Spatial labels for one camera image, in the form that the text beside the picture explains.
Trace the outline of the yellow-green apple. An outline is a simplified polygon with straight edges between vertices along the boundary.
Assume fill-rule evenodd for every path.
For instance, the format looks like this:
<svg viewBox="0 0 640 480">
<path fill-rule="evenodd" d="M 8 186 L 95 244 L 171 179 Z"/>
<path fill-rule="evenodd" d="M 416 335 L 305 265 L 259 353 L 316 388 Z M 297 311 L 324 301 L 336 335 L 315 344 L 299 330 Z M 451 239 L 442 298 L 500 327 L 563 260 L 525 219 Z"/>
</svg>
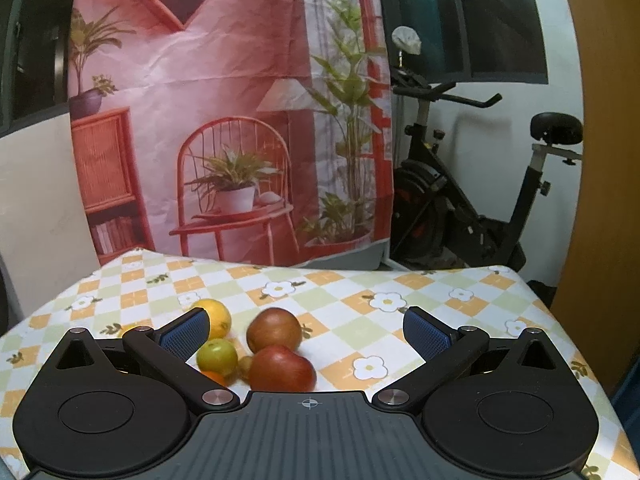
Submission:
<svg viewBox="0 0 640 480">
<path fill-rule="evenodd" d="M 214 372 L 228 377 L 235 373 L 238 366 L 238 354 L 235 346 L 227 339 L 211 339 L 196 352 L 196 364 L 204 372 Z"/>
</svg>

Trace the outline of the yellow lemon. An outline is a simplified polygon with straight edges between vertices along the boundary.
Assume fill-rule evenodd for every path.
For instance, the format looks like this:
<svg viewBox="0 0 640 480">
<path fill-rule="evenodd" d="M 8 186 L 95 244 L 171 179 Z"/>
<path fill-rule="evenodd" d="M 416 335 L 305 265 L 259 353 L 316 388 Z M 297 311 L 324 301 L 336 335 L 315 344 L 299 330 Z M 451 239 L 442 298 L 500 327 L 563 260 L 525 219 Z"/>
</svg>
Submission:
<svg viewBox="0 0 640 480">
<path fill-rule="evenodd" d="M 203 309 L 209 319 L 209 339 L 226 338 L 232 327 L 232 316 L 226 306 L 218 300 L 203 298 L 196 300 L 192 308 Z"/>
</svg>

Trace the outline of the dull red-brown apple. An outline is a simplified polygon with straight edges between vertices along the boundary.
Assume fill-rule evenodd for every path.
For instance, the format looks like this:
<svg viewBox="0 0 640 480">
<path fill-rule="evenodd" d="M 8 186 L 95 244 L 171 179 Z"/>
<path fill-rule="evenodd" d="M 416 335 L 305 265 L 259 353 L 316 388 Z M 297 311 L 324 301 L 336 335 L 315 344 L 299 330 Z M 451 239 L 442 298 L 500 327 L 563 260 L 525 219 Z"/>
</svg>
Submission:
<svg viewBox="0 0 640 480">
<path fill-rule="evenodd" d="M 246 342 L 253 353 L 280 344 L 295 351 L 302 343 L 303 330 L 291 312 L 268 308 L 260 312 L 246 330 Z"/>
</svg>

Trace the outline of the bright red apple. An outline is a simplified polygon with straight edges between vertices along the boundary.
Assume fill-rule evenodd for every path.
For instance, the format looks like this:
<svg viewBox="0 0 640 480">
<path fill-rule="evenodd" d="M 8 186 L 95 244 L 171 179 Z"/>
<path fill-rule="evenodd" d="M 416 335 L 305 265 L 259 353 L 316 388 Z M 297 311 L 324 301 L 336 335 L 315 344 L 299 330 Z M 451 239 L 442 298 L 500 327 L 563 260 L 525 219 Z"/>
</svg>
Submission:
<svg viewBox="0 0 640 480">
<path fill-rule="evenodd" d="M 311 362 L 280 344 L 255 353 L 248 371 L 248 383 L 254 391 L 311 392 L 316 382 Z"/>
</svg>

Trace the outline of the orange mandarin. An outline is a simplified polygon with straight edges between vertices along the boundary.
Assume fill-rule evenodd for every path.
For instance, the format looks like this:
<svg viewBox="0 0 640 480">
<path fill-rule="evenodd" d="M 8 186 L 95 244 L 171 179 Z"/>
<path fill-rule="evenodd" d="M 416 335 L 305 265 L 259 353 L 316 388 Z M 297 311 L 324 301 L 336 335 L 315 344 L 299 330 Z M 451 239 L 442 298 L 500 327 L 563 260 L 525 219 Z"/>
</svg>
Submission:
<svg viewBox="0 0 640 480">
<path fill-rule="evenodd" d="M 213 372 L 212 370 L 202 370 L 202 374 L 208 377 L 213 382 L 216 382 L 216 384 L 221 385 L 221 387 L 228 386 L 227 379 L 224 377 L 224 375 L 221 375 L 217 372 Z"/>
</svg>

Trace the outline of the small brown kiwi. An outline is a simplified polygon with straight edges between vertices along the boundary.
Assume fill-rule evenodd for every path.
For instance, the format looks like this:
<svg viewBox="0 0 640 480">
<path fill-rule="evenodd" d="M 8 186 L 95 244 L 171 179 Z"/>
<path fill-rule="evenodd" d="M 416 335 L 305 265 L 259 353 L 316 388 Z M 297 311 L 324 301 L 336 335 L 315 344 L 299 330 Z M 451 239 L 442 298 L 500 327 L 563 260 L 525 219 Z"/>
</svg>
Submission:
<svg viewBox="0 0 640 480">
<path fill-rule="evenodd" d="M 250 368 L 252 367 L 253 357 L 252 356 L 242 356 L 238 361 L 238 366 L 236 367 L 236 374 L 243 382 L 250 381 Z"/>
</svg>

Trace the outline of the floral checkered tablecloth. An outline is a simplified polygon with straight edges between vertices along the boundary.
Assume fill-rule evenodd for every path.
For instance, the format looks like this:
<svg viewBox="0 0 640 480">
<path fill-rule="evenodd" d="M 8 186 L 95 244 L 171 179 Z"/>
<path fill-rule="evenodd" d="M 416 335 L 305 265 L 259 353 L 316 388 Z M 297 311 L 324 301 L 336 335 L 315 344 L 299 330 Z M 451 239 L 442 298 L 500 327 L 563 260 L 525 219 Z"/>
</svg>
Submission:
<svg viewBox="0 0 640 480">
<path fill-rule="evenodd" d="M 608 397 L 570 336 L 525 281 L 504 266 L 416 271 L 275 268 L 125 252 L 70 286 L 17 324 L 1 341 L 1 461 L 22 478 L 27 467 L 12 434 L 17 405 L 62 336 L 74 326 L 118 337 L 134 326 L 160 327 L 203 299 L 232 317 L 230 339 L 247 354 L 245 332 L 261 310 L 298 318 L 300 346 L 321 390 L 375 392 L 414 370 L 420 358 L 402 336 L 402 317 L 417 306 L 442 322 L 474 325 L 494 337 L 544 330 L 570 366 L 599 417 L 585 468 L 591 479 L 634 479 L 639 466 Z"/>
</svg>

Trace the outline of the black exercise bike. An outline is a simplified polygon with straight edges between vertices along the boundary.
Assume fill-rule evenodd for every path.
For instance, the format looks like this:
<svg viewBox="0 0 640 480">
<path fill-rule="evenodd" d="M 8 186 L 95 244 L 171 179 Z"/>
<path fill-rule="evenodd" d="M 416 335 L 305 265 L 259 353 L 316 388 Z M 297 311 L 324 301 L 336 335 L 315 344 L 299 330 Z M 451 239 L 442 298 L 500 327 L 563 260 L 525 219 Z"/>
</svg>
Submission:
<svg viewBox="0 0 640 480">
<path fill-rule="evenodd" d="M 575 67 L 540 73 L 422 74 L 424 32 L 390 36 L 401 135 L 390 255 L 404 266 L 501 264 L 556 283 L 574 226 L 582 166 Z"/>
</svg>

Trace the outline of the wooden door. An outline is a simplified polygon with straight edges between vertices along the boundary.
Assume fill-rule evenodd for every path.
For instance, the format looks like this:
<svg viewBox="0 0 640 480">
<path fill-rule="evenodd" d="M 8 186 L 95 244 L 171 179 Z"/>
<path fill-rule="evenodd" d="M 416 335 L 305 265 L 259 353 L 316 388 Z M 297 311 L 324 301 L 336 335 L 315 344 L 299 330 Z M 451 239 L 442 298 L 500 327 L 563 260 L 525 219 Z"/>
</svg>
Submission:
<svg viewBox="0 0 640 480">
<path fill-rule="evenodd" d="M 585 145 L 576 220 L 552 311 L 606 393 L 639 347 L 639 0 L 568 0 Z"/>
</svg>

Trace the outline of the pink printed backdrop cloth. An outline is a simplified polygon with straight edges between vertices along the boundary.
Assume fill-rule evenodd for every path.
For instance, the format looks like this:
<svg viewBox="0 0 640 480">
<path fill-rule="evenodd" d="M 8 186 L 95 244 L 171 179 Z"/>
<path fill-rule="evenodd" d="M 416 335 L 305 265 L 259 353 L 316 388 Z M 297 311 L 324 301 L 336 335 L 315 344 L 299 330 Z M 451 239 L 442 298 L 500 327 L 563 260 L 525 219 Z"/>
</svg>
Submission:
<svg viewBox="0 0 640 480">
<path fill-rule="evenodd" d="M 373 270 L 393 205 L 381 0 L 75 0 L 70 108 L 101 262 Z"/>
</svg>

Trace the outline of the dark window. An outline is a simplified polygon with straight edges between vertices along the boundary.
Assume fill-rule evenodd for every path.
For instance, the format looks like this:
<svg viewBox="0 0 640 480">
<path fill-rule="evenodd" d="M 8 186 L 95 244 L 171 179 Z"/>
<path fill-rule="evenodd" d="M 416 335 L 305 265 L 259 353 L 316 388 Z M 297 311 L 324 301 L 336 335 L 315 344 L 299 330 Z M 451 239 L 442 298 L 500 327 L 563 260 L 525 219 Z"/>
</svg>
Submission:
<svg viewBox="0 0 640 480">
<path fill-rule="evenodd" d="M 435 82 L 546 84 L 536 0 L 381 0 L 390 65 Z"/>
</svg>

